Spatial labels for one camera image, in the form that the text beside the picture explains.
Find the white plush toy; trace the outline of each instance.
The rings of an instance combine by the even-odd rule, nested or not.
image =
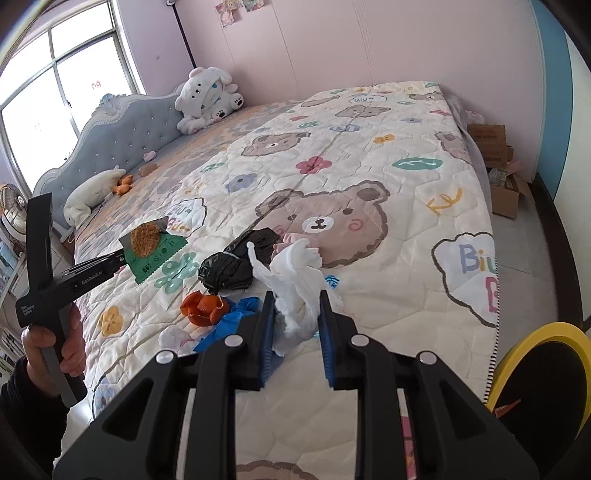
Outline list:
[[[177,124],[184,135],[191,135],[226,118],[244,104],[244,98],[237,93],[238,85],[232,83],[232,76],[215,67],[198,67],[189,73],[174,107],[184,118]]]
[[[124,169],[115,167],[96,174],[76,187],[64,205],[64,217],[68,225],[80,227],[90,216],[92,209],[111,195],[111,188],[117,185],[125,173]]]

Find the screw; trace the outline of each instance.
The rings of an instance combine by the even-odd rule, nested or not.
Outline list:
[[[355,346],[368,346],[369,345],[369,338],[365,335],[353,335],[351,337],[351,343]]]
[[[242,337],[240,335],[228,335],[223,341],[226,346],[237,347],[242,345]]]
[[[418,359],[423,364],[434,365],[435,362],[437,362],[437,355],[435,355],[433,352],[421,352],[418,356]]]
[[[172,353],[170,350],[162,350],[156,354],[156,361],[161,365],[169,364],[173,360],[174,353]]]

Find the gripper handle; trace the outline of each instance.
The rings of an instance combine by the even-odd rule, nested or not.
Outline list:
[[[63,360],[61,348],[70,333],[71,310],[72,304],[59,311],[59,322],[52,322],[53,325],[61,326],[61,328],[55,328],[53,332],[56,336],[56,342],[51,347],[41,349],[51,379],[60,392],[63,404],[68,408],[84,400],[87,393],[86,386],[84,385],[84,375],[71,377],[69,374],[64,374],[60,370],[60,363]]]

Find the pink plush toy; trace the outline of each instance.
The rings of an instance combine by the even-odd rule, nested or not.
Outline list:
[[[149,161],[152,161],[155,158],[156,158],[156,152],[154,150],[144,154],[144,162],[146,162],[146,163],[148,163]]]

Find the white tissue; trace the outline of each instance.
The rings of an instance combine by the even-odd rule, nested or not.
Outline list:
[[[253,276],[274,292],[275,307],[282,314],[275,320],[273,339],[273,351],[279,356],[318,331],[322,290],[327,290],[333,311],[342,307],[340,297],[326,288],[322,258],[317,248],[307,248],[309,242],[303,238],[291,244],[273,258],[269,268],[256,259],[254,244],[246,244]]]
[[[178,356],[191,355],[199,340],[194,340],[183,329],[173,325],[167,326],[158,337],[161,350],[172,350]]]

